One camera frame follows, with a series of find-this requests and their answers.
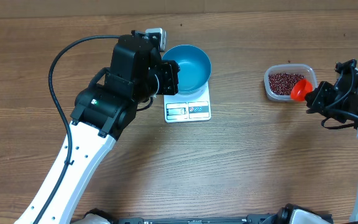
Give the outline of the red measuring scoop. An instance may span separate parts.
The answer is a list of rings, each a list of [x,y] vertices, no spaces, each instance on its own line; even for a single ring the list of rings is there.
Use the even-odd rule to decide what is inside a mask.
[[[290,98],[294,101],[305,101],[305,96],[312,91],[312,84],[304,78],[295,84],[290,93]]]

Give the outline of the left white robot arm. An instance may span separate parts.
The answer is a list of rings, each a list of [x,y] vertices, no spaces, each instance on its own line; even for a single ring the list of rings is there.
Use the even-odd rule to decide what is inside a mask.
[[[39,191],[18,223],[70,223],[96,168],[134,120],[139,103],[155,95],[178,93],[179,65],[164,60],[167,33],[161,28],[117,35],[111,64],[102,68],[75,99],[68,121],[53,89],[53,71],[62,55],[86,37],[65,47],[53,60],[48,85],[67,135]]]

